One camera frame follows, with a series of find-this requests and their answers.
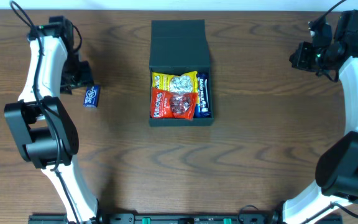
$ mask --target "dark green box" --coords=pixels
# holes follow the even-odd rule
[[[207,126],[214,120],[212,101],[212,75],[204,20],[152,21],[150,50],[150,99],[152,72],[181,75],[198,71],[209,75],[208,103],[210,118],[152,119],[150,126]]]

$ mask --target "small blue packet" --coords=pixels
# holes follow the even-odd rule
[[[211,116],[211,110],[208,102],[208,75],[197,74],[198,82],[198,100],[196,105],[195,117],[206,118]]]
[[[100,85],[88,86],[85,92],[84,107],[98,107]]]

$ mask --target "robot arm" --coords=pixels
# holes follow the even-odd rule
[[[42,57],[39,73],[39,93],[42,98],[45,96],[59,97],[63,66],[68,55],[67,49],[61,37],[53,37],[51,35],[43,36],[41,37],[41,42],[44,47],[44,56]],[[39,56],[39,45],[37,40],[30,41],[30,48],[31,62],[29,74],[27,76],[23,92],[20,94],[18,101],[35,101],[32,86]]]
[[[325,75],[343,85],[346,109],[345,136],[323,154],[316,180],[282,207],[282,221],[315,223],[337,207],[358,203],[358,11],[343,12],[331,44],[325,19],[310,22],[313,43],[301,43],[290,57],[293,68]],[[335,78],[329,76],[334,70]]]
[[[98,201],[86,186],[78,166],[78,133],[59,100],[60,92],[71,93],[71,89],[92,85],[93,79],[87,62],[80,62],[78,52],[73,49],[73,25],[64,17],[51,17],[49,24],[38,26],[43,57],[39,72],[39,98],[57,129],[63,146],[57,151],[57,141],[51,127],[30,128],[30,124],[44,116],[35,102],[33,82],[35,68],[39,59],[39,43],[34,33],[29,34],[31,63],[23,92],[17,103],[5,106],[5,118],[17,148],[23,159],[33,162],[34,166],[51,180],[67,211],[67,220],[87,222],[96,219]]]

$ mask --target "orange candy wrapper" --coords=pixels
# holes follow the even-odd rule
[[[152,88],[150,115],[152,118],[193,119],[197,93],[177,94]]]

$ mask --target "wooden table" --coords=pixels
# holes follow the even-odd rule
[[[61,14],[81,31],[83,59],[102,85],[98,109],[83,108],[84,89],[61,99],[78,130],[85,179],[107,211],[271,210],[313,181],[319,156],[343,136],[341,84],[288,61],[320,12],[29,11],[36,24]],[[338,15],[328,16],[333,29]],[[212,126],[149,127],[152,19],[206,20]],[[28,31],[0,11],[0,223],[65,212],[50,181],[20,157],[3,116],[27,77]]]

